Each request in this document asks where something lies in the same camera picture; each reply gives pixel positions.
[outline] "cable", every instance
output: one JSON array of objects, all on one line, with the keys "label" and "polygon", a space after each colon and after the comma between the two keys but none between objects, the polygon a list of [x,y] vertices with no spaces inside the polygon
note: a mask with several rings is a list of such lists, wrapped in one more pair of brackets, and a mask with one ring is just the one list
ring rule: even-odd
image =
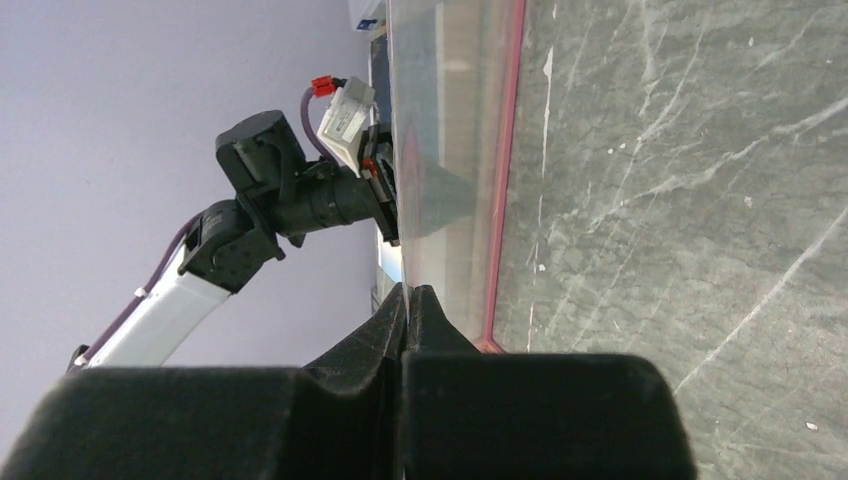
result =
[{"label": "cable", "polygon": [[127,321],[127,319],[132,315],[136,308],[144,301],[147,295],[150,294],[150,291],[153,290],[153,287],[156,285],[162,278],[162,273],[171,263],[174,257],[174,253],[176,253],[177,248],[179,248],[180,243],[185,239],[188,231],[191,230],[191,227],[200,219],[202,213],[198,213],[197,215],[191,217],[189,221],[187,221],[178,231],[177,234],[174,235],[174,238],[171,239],[171,243],[168,245],[168,249],[165,251],[165,254],[162,256],[162,259],[159,261],[159,265],[156,266],[156,269],[153,271],[153,274],[150,276],[150,279],[147,283],[139,290],[136,290],[136,296],[132,299],[132,301],[127,305],[124,310],[112,321],[112,323],[106,328],[106,330],[95,340],[94,343],[81,355],[83,364],[78,365],[76,361],[74,361],[74,366],[68,370],[68,373],[80,370],[85,364],[91,361],[95,354],[103,348],[103,345],[109,341],[110,338],[121,328],[121,325]]},{"label": "cable", "polygon": [[312,129],[312,122],[309,121],[309,101],[312,100],[313,96],[315,96],[315,90],[309,87],[303,92],[303,97],[300,99],[300,123],[303,124],[303,133],[306,134],[306,138],[322,157],[328,160],[336,160],[336,156],[330,153],[330,150],[318,139],[318,135]]}]

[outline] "robotic arm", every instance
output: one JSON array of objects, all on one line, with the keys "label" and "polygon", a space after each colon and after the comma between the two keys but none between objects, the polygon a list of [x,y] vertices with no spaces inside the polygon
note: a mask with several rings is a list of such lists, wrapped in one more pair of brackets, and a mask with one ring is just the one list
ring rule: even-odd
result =
[{"label": "robotic arm", "polygon": [[178,232],[148,284],[96,342],[76,350],[69,371],[161,365],[265,262],[285,258],[277,235],[300,248],[310,232],[374,219],[383,238],[399,244],[391,135],[379,125],[361,128],[373,90],[354,77],[316,82],[308,97],[334,93],[318,136],[344,165],[326,148],[306,161],[278,110],[220,134],[216,157],[235,198],[213,204]]}]

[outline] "gray marble surface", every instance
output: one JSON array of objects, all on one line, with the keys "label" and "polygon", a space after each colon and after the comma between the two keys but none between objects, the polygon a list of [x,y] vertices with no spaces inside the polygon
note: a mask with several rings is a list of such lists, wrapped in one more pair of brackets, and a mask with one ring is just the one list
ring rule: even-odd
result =
[{"label": "gray marble surface", "polygon": [[528,2],[509,351],[632,352],[701,478],[848,479],[848,5]]}]

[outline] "gray wall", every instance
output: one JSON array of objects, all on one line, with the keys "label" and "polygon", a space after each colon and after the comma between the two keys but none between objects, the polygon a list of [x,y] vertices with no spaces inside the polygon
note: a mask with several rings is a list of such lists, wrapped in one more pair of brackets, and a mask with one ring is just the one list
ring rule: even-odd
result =
[{"label": "gray wall", "polygon": [[[315,76],[365,78],[347,23],[344,0],[2,2],[0,457],[173,232],[231,195],[215,136],[271,108],[296,120]],[[171,363],[309,361],[368,316],[372,237],[284,244]]]}]

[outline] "red connector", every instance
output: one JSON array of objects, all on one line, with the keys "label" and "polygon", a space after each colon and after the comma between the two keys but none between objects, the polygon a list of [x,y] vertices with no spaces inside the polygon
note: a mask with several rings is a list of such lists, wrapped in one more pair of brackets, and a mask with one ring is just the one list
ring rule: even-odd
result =
[{"label": "red connector", "polygon": [[312,80],[312,92],[315,97],[325,97],[336,91],[337,85],[332,75],[325,75]]}]

